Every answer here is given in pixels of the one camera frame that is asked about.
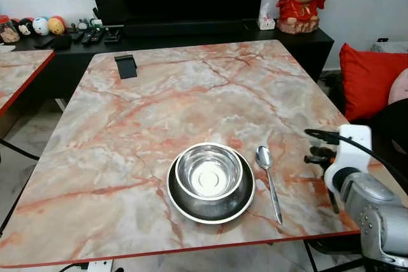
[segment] tiled floor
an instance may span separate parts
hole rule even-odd
[[[41,154],[61,116],[53,100],[46,101],[39,110],[29,111],[8,133],[6,140],[33,154]],[[0,221],[12,207],[14,199],[31,174],[35,164],[22,155],[0,147]],[[344,256],[329,256],[312,250],[317,267],[326,269],[348,261]],[[0,269],[0,272],[58,272],[62,266],[25,269]],[[113,262],[113,269],[123,267],[125,272],[239,272],[239,271],[312,271],[304,245],[301,241],[270,245],[203,250],[168,255],[120,259]]]

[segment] marble table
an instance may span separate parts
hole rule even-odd
[[[119,78],[113,57],[124,54],[137,78]],[[304,129],[344,123],[278,41],[95,55],[0,238],[0,267],[358,233],[333,212],[319,167],[303,162]],[[172,160],[201,141],[233,147],[256,177],[253,203],[224,225],[186,219],[166,193]],[[259,145],[272,151],[283,225],[256,166]],[[371,171],[399,188],[378,163]]]
[[[0,53],[0,115],[52,60],[52,50]]]

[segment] table leg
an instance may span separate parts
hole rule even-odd
[[[64,99],[55,99],[55,101],[58,104],[61,111],[64,112],[64,110],[66,108],[66,101]]]
[[[29,159],[34,159],[35,161],[38,161],[40,159],[38,156],[30,154],[27,151],[24,151],[23,149],[20,149],[19,147],[16,147],[15,145],[12,145],[11,143],[9,143],[9,142],[1,139],[1,138],[0,138],[0,144],[2,144],[3,146],[6,146],[9,149],[12,149],[13,151],[16,151],[19,154],[22,154],[22,155],[28,157]]]
[[[362,267],[364,265],[364,258],[359,258],[359,259],[356,259],[355,261],[347,262],[345,264],[340,264],[338,266],[319,271],[317,270],[316,263],[314,262],[313,255],[312,255],[312,252],[310,251],[309,244],[307,243],[306,240],[304,240],[303,243],[305,244],[307,256],[309,256],[309,261],[310,261],[310,264],[312,265],[313,272],[343,272],[343,271],[351,270],[354,268]]]

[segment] black shelf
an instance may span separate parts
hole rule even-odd
[[[244,26],[245,29],[242,32],[233,34],[157,37],[125,37],[122,35],[118,43],[105,44],[100,41],[89,46],[73,43],[68,49],[56,51],[55,58],[39,74],[28,90],[32,95],[42,98],[69,99],[95,54],[266,39],[279,40],[313,80],[317,81],[334,43],[321,29],[312,33],[291,35],[278,29],[260,31],[255,21],[246,21]],[[34,45],[37,39],[22,38],[16,44],[15,50],[35,50]]]

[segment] spoon handle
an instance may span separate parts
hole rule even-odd
[[[272,198],[273,208],[275,210],[276,217],[279,221],[279,224],[282,225],[282,213],[281,208],[279,206],[278,197],[276,195],[275,186],[273,186],[273,182],[269,173],[269,169],[265,169],[266,174],[268,176],[269,187],[270,187],[270,196]]]

